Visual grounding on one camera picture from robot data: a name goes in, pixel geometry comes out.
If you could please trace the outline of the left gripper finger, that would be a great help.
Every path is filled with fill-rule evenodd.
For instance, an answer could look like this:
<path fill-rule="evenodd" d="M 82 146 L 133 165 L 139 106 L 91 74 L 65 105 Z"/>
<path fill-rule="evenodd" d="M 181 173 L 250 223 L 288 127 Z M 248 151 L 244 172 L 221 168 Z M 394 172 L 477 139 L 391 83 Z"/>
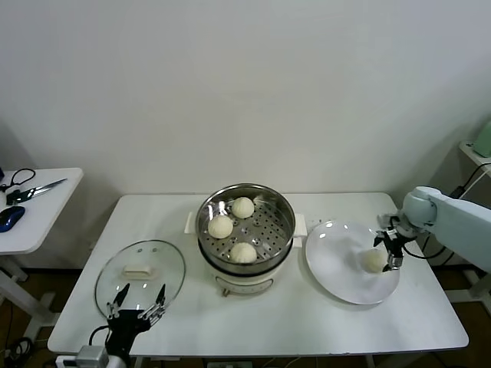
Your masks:
<path fill-rule="evenodd" d="M 143 320 L 159 320 L 165 314 L 166 285 L 161 287 L 155 302 L 138 315 Z"/>
<path fill-rule="evenodd" d="M 117 292 L 116 297 L 113 299 L 113 301 L 107 302 L 106 307 L 107 307 L 108 319 L 114 319 L 119 317 L 119 309 L 122 303 L 124 302 L 124 299 L 126 298 L 129 289 L 130 289 L 130 284 L 126 283 L 126 285 Z"/>

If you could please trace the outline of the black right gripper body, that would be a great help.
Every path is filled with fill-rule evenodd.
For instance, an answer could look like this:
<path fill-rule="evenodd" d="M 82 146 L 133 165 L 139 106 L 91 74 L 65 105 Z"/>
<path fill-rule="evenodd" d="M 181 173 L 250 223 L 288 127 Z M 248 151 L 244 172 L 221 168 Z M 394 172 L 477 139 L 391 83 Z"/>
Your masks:
<path fill-rule="evenodd" d="M 395 229 L 386 229 L 383 233 L 387 253 L 395 258 L 402 258 L 404 256 L 403 250 L 407 243 L 407 237 L 402 236 Z"/>

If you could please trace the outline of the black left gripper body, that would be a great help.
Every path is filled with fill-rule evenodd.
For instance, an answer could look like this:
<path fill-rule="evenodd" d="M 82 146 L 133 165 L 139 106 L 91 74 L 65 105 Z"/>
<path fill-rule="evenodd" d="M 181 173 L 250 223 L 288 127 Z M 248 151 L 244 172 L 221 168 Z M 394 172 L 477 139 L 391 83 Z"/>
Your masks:
<path fill-rule="evenodd" d="M 139 318 L 139 314 L 138 310 L 122 310 L 107 320 L 110 336 L 106 349 L 110 355 L 129 355 L 136 337 L 151 328 L 150 322 Z"/>

